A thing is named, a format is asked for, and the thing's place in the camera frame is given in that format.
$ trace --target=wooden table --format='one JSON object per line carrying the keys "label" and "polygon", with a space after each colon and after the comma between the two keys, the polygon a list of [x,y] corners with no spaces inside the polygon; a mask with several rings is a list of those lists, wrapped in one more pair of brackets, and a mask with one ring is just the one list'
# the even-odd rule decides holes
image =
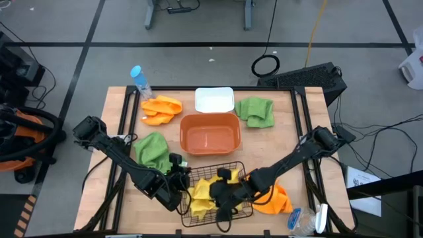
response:
{"label": "wooden table", "polygon": [[[110,87],[104,104],[102,120],[107,125],[108,134],[117,133],[125,87]],[[328,111],[321,88],[306,88],[307,102],[313,127],[324,126],[330,128]],[[135,133],[143,138],[151,132],[157,131],[164,135],[169,145],[169,150],[181,154],[188,161],[188,166],[195,168],[232,161],[242,161],[246,171],[258,167],[269,166],[290,153],[298,142],[293,116],[291,96],[289,92],[282,91],[235,91],[235,100],[242,100],[249,96],[258,96],[274,101],[275,126],[266,129],[247,128],[245,122],[240,121],[242,142],[238,150],[226,156],[194,157],[186,154],[179,144],[179,123],[182,117],[197,113],[194,109],[194,91],[159,91],[157,95],[165,95],[182,101],[183,111],[175,116],[169,124],[161,126],[147,126],[139,121],[144,116],[142,110],[137,114]],[[132,102],[130,102],[126,129],[128,130]],[[300,111],[302,128],[305,131],[303,111]],[[104,154],[95,151],[91,157],[90,168],[96,165]],[[101,205],[111,160],[107,160],[93,171],[87,180],[79,211],[75,222],[75,229],[83,227]],[[335,161],[323,159],[321,163],[323,182],[329,204],[334,208],[344,223],[353,228],[354,221],[348,201],[342,171]],[[294,207],[308,207],[307,193],[303,176],[302,165],[298,165],[279,177],[291,199]],[[107,228],[111,227],[115,205],[110,206]],[[228,234],[237,235],[262,235],[264,229],[269,229],[273,235],[287,235],[286,227],[288,214],[269,216],[254,211],[252,217],[237,219],[232,223]],[[119,233],[150,233],[174,234],[176,229],[181,229],[184,234],[216,234],[219,230],[216,224],[202,225],[186,228],[181,224],[180,216],[176,212],[169,212],[156,199],[150,200],[138,191],[127,177],[122,213],[120,217]]]}

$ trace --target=orange plastic bin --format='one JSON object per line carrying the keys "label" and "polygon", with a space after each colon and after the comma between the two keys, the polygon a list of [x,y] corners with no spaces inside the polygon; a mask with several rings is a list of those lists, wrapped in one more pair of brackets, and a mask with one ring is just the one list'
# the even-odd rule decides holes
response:
{"label": "orange plastic bin", "polygon": [[232,113],[191,114],[180,121],[180,146],[192,155],[222,155],[241,144],[239,120]]}

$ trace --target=orange cloth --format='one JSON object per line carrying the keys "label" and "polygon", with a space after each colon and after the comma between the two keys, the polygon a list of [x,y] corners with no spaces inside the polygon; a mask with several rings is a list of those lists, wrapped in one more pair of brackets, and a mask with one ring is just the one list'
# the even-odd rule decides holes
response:
{"label": "orange cloth", "polygon": [[[264,214],[270,214],[270,215],[276,215],[281,212],[284,212],[284,213],[293,212],[291,200],[289,199],[285,189],[282,188],[278,184],[278,181],[275,182],[275,185],[276,187],[273,190],[273,196],[270,199],[269,203],[267,203],[266,205],[253,204],[252,207],[259,212],[262,212]],[[255,202],[257,203],[265,202],[267,201],[267,199],[269,199],[269,196],[270,196],[270,192],[268,192],[266,195],[259,198]]]}
{"label": "orange cloth", "polygon": [[169,123],[175,114],[182,112],[182,103],[176,99],[159,95],[156,99],[141,102],[141,108],[146,115],[141,121],[150,126],[158,126],[162,123]]}

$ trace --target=gray carpet floor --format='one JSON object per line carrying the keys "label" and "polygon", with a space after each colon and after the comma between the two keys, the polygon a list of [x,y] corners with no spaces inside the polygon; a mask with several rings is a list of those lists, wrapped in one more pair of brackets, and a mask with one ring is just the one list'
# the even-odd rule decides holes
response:
{"label": "gray carpet floor", "polygon": [[[243,30],[243,3],[231,0],[200,0],[201,7],[187,14],[168,15],[158,11],[153,28],[143,27],[146,2],[106,0],[92,42],[265,42],[274,0],[256,0],[253,28]],[[169,0],[176,6],[176,1]],[[195,7],[195,0],[183,0]],[[271,42],[308,42],[322,0],[278,1]],[[390,0],[408,42],[412,31],[423,24],[423,2]],[[16,0],[0,11],[0,21],[26,42],[85,42],[100,0]],[[166,1],[160,1],[162,7]],[[10,32],[7,36],[18,41]],[[329,0],[315,34],[320,43],[401,43],[382,0]],[[71,129],[88,114],[100,116],[109,86],[131,85],[130,69],[137,64],[151,85],[256,85],[251,63],[261,56],[261,47],[198,48],[102,48],[91,47],[81,62],[82,47],[33,47],[38,61],[56,76],[57,86],[46,98],[45,110],[59,115],[68,88],[75,87],[64,128]],[[279,72],[303,67],[306,48],[269,48],[281,60]],[[342,68],[348,89],[343,93],[342,120],[355,126],[393,124],[423,111],[423,92],[407,87],[398,65],[407,57],[403,48],[313,48],[309,65],[331,61]],[[77,63],[83,63],[75,75]],[[272,68],[263,61],[258,71]],[[72,80],[77,77],[77,84]],[[52,86],[46,73],[41,84]],[[329,107],[333,121],[336,103]],[[423,127],[419,122],[400,127],[422,145]],[[353,144],[369,158],[371,138]],[[383,132],[377,141],[372,163],[392,176],[409,172],[412,144],[398,132]],[[423,169],[423,152],[418,151],[414,170]],[[362,169],[347,147],[339,152],[343,163]],[[48,169],[26,236],[70,232],[73,229],[81,183],[87,172],[90,153],[72,139],[57,146],[58,162]],[[374,172],[386,178],[383,173]],[[34,183],[20,185],[12,173],[0,173],[0,193],[30,194]],[[383,199],[406,211],[404,193]],[[381,218],[357,212],[359,232],[404,237],[402,216],[383,206]]]}

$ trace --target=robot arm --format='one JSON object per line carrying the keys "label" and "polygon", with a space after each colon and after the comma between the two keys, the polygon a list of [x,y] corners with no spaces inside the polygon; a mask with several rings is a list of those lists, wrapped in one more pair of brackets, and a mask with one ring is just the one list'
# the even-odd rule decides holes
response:
{"label": "robot arm", "polygon": [[166,175],[157,169],[150,169],[138,165],[123,152],[124,141],[111,138],[106,133],[106,124],[97,117],[88,116],[73,129],[73,135],[80,146],[92,146],[118,164],[128,172],[135,187],[148,198],[156,198],[169,211],[175,210],[182,199],[182,190],[189,187],[189,168],[178,165],[182,157],[171,154],[169,159],[173,163],[171,171]]}
{"label": "robot arm", "polygon": [[223,180],[210,186],[210,196],[218,207],[216,221],[230,221],[236,205],[244,201],[258,200],[269,192],[280,175],[309,159],[328,157],[341,145],[327,128],[317,126],[302,138],[300,144],[288,156],[270,167],[251,171],[236,184],[227,184],[227,180],[231,179],[230,171],[219,170],[218,174]]}
{"label": "robot arm", "polygon": [[[73,129],[73,135],[80,146],[92,146],[109,156],[128,172],[138,190],[150,199],[156,198],[169,211],[178,207],[182,199],[181,191],[190,186],[190,168],[178,166],[182,161],[180,155],[170,155],[173,166],[165,175],[156,169],[138,165],[123,153],[124,141],[107,136],[106,124],[97,117],[86,117]],[[309,159],[328,157],[341,145],[327,128],[317,126],[301,138],[301,142],[288,156],[270,167],[253,170],[236,184],[227,184],[227,180],[231,179],[231,171],[218,170],[217,173],[223,180],[210,186],[210,196],[218,207],[216,221],[230,221],[238,204],[244,201],[254,202],[267,194],[280,175]]]}

